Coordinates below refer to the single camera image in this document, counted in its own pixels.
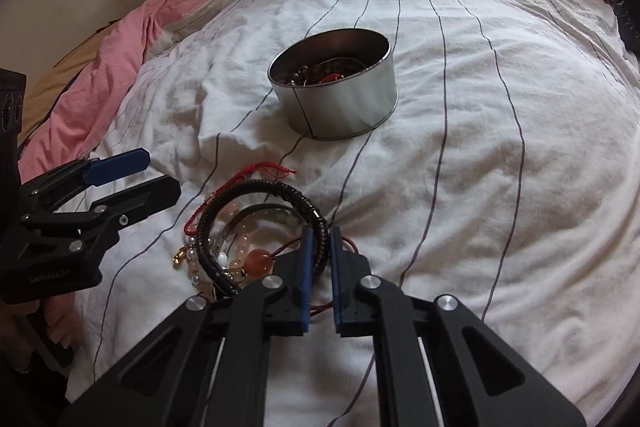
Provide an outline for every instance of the blue gripper pad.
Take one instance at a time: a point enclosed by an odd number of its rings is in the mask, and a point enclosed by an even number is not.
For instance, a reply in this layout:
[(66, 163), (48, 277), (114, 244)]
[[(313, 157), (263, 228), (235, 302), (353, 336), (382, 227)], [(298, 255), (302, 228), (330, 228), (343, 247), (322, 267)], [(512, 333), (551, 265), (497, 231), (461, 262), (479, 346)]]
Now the blue gripper pad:
[(338, 277), (338, 256), (342, 245), (336, 245), (335, 232), (332, 230), (329, 236), (331, 244), (331, 290), (334, 296), (334, 324), (335, 330), (340, 331), (342, 324), (342, 303), (340, 302), (340, 278)]
[(300, 284), (300, 311), (302, 312), (302, 329), (306, 333), (309, 330), (309, 319), (311, 312), (311, 261), (314, 251), (314, 232), (312, 229), (305, 229), (304, 239), (300, 244), (300, 266), (302, 274), (298, 274)]
[(84, 183), (99, 187), (125, 176), (145, 170), (151, 163), (151, 156), (144, 149), (133, 149), (92, 164), (82, 176)]

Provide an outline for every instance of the brown bead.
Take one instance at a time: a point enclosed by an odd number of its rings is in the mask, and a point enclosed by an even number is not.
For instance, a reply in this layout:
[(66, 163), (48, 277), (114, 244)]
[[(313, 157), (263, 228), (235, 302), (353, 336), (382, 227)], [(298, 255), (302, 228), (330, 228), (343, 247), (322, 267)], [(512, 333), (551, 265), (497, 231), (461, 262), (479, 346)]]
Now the brown bead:
[(244, 267), (249, 277), (260, 279), (271, 271), (273, 263), (273, 257), (268, 251), (262, 248), (254, 248), (247, 254), (242, 267)]

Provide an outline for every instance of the finger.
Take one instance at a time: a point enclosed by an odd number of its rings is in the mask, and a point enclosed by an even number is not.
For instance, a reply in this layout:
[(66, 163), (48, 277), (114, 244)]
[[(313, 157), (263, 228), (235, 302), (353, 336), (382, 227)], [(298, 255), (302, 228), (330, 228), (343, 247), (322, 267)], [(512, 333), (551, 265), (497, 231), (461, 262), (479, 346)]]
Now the finger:
[(29, 315), (40, 307), (40, 301), (24, 302), (22, 304), (7, 304), (0, 300), (0, 311), (7, 315)]
[(78, 321), (78, 323), (73, 328), (71, 328), (70, 331), (63, 335), (63, 337), (60, 339), (60, 344), (62, 344), (63, 347), (77, 346), (80, 343), (81, 334), (82, 329), (80, 327), (80, 322)]
[(57, 344), (62, 337), (75, 327), (78, 321), (79, 319), (76, 312), (68, 312), (53, 326), (47, 327), (47, 334), (49, 335), (51, 342)]
[(67, 293), (49, 297), (43, 304), (44, 319), (49, 326), (53, 326), (64, 314), (74, 307), (74, 294)]

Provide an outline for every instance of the black device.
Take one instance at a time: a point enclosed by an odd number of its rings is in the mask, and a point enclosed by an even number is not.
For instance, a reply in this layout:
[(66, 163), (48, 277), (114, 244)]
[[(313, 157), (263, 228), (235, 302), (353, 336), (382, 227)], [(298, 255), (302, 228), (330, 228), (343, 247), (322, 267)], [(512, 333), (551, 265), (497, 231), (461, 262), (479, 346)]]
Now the black device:
[(26, 85), (23, 74), (0, 68), (0, 230), (12, 216), (20, 186), (17, 145)]
[[(150, 158), (138, 149), (106, 160), (78, 159), (21, 185), (17, 136), (25, 87), (23, 74), (0, 70), (0, 296), (8, 304), (97, 285), (98, 267), (118, 231), (180, 197), (180, 184), (161, 176), (94, 201), (88, 212), (55, 212), (92, 185), (143, 171)], [(71, 364), (73, 351), (47, 336), (42, 308), (15, 320), (50, 369)]]
[[(439, 415), (446, 427), (586, 425), (455, 297), (410, 298), (344, 250), (337, 227), (330, 240), (336, 331), (373, 337), (382, 427), (436, 427)], [(187, 299), (59, 427), (261, 427), (270, 338), (308, 330), (313, 241), (305, 229), (299, 250), (233, 298)]]

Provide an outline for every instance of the human hand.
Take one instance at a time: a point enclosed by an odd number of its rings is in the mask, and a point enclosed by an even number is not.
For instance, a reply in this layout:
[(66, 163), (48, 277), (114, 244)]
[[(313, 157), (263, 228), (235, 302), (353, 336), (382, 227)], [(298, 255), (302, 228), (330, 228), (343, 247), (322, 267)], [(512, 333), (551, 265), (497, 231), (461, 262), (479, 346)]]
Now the human hand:
[(47, 334), (53, 343), (60, 343), (63, 347), (77, 347), (81, 338), (82, 323), (74, 307), (75, 295), (56, 295), (43, 304)]
[(18, 371), (29, 368), (33, 346), (18, 329), (14, 315), (29, 315), (39, 305), (39, 301), (9, 305), (0, 299), (0, 351)]

